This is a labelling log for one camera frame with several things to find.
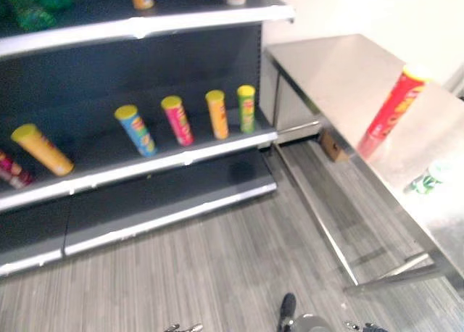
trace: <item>yellow lid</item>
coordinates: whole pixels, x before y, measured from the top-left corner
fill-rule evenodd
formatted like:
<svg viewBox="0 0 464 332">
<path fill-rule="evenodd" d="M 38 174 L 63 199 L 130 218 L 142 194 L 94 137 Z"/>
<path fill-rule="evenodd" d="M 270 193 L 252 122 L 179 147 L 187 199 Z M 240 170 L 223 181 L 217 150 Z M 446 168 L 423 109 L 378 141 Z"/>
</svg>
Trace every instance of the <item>yellow lid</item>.
<svg viewBox="0 0 464 332">
<path fill-rule="evenodd" d="M 115 117 L 118 120 L 127 120 L 135 115 L 137 115 L 137 106 L 135 105 L 124 105 L 115 111 Z"/>
<path fill-rule="evenodd" d="M 403 72 L 407 77 L 420 82 L 428 82 L 430 80 L 430 74 L 427 69 L 419 65 L 406 64 L 403 67 Z"/>
<path fill-rule="evenodd" d="M 217 89 L 215 89 L 214 91 L 208 91 L 206 93 L 206 101 L 210 102 L 210 101 L 220 101 L 220 100 L 224 100 L 224 92 L 223 91 L 219 91 Z"/>
<path fill-rule="evenodd" d="M 18 127 L 12 134 L 12 140 L 19 142 L 23 140 L 24 138 L 27 138 L 29 135 L 34 134 L 37 131 L 37 127 L 35 124 L 28 123 L 21 125 Z"/>
<path fill-rule="evenodd" d="M 166 96 L 161 101 L 161 107 L 163 109 L 172 109 L 175 107 L 179 107 L 180 105 L 182 105 L 182 99 L 177 95 Z"/>
<path fill-rule="evenodd" d="M 254 86 L 249 84 L 239 86 L 239 89 L 237 89 L 237 94 L 239 96 L 254 96 Z"/>
</svg>

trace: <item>striped carpet floor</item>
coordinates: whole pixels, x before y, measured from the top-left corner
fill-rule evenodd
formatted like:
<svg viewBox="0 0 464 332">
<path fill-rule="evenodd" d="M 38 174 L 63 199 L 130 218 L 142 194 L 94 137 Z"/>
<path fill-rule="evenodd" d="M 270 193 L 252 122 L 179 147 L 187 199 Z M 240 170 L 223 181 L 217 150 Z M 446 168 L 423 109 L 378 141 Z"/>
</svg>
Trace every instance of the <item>striped carpet floor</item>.
<svg viewBox="0 0 464 332">
<path fill-rule="evenodd" d="M 319 146 L 284 148 L 336 240 L 368 280 L 420 251 L 350 162 Z M 297 313 L 376 322 L 390 332 L 464 331 L 464 304 L 442 279 L 347 296 L 349 283 L 276 155 L 278 190 L 250 202 L 0 281 L 0 331 L 274 331 L 283 295 Z"/>
</svg>

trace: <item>tabletop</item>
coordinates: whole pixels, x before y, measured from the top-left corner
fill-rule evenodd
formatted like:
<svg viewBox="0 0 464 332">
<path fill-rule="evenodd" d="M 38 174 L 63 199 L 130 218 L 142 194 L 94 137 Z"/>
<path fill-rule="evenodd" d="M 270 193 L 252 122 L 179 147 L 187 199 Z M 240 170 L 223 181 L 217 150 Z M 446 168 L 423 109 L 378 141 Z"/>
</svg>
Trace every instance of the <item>tabletop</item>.
<svg viewBox="0 0 464 332">
<path fill-rule="evenodd" d="M 405 63 L 362 35 L 283 43 L 266 52 L 307 106 L 326 119 L 464 277 L 464 164 L 459 164 L 464 102 L 431 81 L 385 142 L 363 159 L 356 146 Z M 437 159 L 454 163 L 450 181 L 430 194 L 407 193 L 410 182 Z"/>
</svg>

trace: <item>shelf edge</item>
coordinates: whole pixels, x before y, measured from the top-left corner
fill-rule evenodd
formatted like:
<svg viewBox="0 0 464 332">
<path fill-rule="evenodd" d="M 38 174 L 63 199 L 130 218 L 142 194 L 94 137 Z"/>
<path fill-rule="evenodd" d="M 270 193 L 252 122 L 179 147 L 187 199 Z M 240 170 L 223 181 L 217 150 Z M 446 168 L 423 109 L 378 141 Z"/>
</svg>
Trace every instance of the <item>shelf edge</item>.
<svg viewBox="0 0 464 332">
<path fill-rule="evenodd" d="M 61 180 L 60 182 L 34 188 L 30 191 L 16 191 L 13 192 L 14 194 L 11 196 L 0 198 L 0 212 L 14 209 L 15 207 L 26 206 L 34 202 L 73 195 L 89 189 L 95 189 L 106 183 L 124 180 L 145 173 L 154 173 L 172 167 L 190 165 L 207 158 L 213 158 L 221 154 L 258 146 L 276 139 L 277 133 L 272 131 L 258 136 L 239 139 L 237 141 L 225 142 L 210 147 L 194 149 L 192 151 L 183 151 L 147 162 L 139 162 L 124 167 L 108 169 L 99 173 L 84 175 L 78 178 Z"/>
<path fill-rule="evenodd" d="M 266 20 L 293 20 L 294 17 L 295 11 L 288 5 L 223 9 L 213 12 L 172 14 L 160 17 L 131 17 L 124 20 L 57 28 L 2 38 L 0 39 L 0 59 L 90 42 L 140 39 L 160 33 L 177 33 L 182 30 L 247 24 Z"/>
<path fill-rule="evenodd" d="M 180 212 L 175 212 L 171 215 L 166 215 L 164 217 L 151 220 L 145 223 L 140 223 L 131 227 L 121 229 L 120 231 L 109 232 L 103 236 L 98 236 L 96 238 L 89 239 L 87 241 L 82 241 L 80 243 L 69 245 L 65 247 L 65 254 L 67 256 L 83 252 L 85 250 L 93 249 L 95 247 L 109 244 L 115 241 L 123 240 L 136 236 L 137 234 L 147 232 L 156 228 L 160 228 L 164 225 L 174 223 L 180 220 L 185 220 L 186 218 L 193 217 L 196 215 L 204 214 L 205 212 L 210 212 L 220 207 L 225 207 L 227 205 L 234 204 L 236 202 L 241 202 L 246 199 L 251 199 L 255 196 L 260 196 L 277 189 L 277 183 L 270 183 L 265 186 L 257 187 L 244 191 L 241 193 L 234 194 L 232 196 L 227 196 L 222 199 L 215 200 L 213 202 L 206 202 L 204 204 L 197 205 L 190 209 L 185 209 Z"/>
<path fill-rule="evenodd" d="M 6 263 L 0 266 L 0 276 L 6 276 L 19 272 L 20 270 L 28 269 L 31 267 L 39 266 L 41 267 L 45 263 L 60 260 L 62 258 L 62 253 L 60 250 L 54 250 L 46 252 L 44 254 L 39 254 L 37 256 L 28 257 L 23 260 L 16 262 Z"/>
</svg>

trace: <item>metal shelf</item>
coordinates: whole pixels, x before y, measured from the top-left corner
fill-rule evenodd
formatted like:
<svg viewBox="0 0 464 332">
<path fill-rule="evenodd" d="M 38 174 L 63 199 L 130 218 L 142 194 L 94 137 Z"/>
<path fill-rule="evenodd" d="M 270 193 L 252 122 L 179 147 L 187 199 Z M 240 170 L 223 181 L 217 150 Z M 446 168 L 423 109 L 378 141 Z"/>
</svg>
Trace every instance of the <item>metal shelf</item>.
<svg viewBox="0 0 464 332">
<path fill-rule="evenodd" d="M 21 33 L 11 25 L 0 25 L 0 59 L 66 46 L 293 18 L 293 8 L 280 0 L 247 0 L 239 7 L 227 6 L 222 0 L 169 0 L 145 11 L 135 10 L 131 0 L 81 2 L 60 12 L 57 27 L 50 30 Z"/>
<path fill-rule="evenodd" d="M 77 254 L 276 190 L 257 149 L 73 197 L 65 254 Z"/>
<path fill-rule="evenodd" d="M 0 277 L 277 188 L 256 149 L 2 215 Z"/>
<path fill-rule="evenodd" d="M 3 214 L 0 276 L 60 260 L 69 207 L 69 199 L 60 199 Z"/>
<path fill-rule="evenodd" d="M 38 175 L 32 185 L 0 193 L 0 212 L 73 195 L 137 175 L 190 165 L 276 140 L 276 130 L 268 124 L 258 108 L 255 117 L 255 131 L 243 134 L 239 128 L 238 110 L 228 110 L 230 135 L 225 140 L 214 138 L 208 114 L 190 117 L 195 142 L 187 147 L 177 144 L 167 123 L 149 126 L 158 147 L 158 153 L 150 158 L 138 154 L 122 128 L 117 132 L 84 139 L 77 142 L 73 149 L 75 170 L 71 174 L 57 178 L 42 170 L 43 175 Z"/>
</svg>

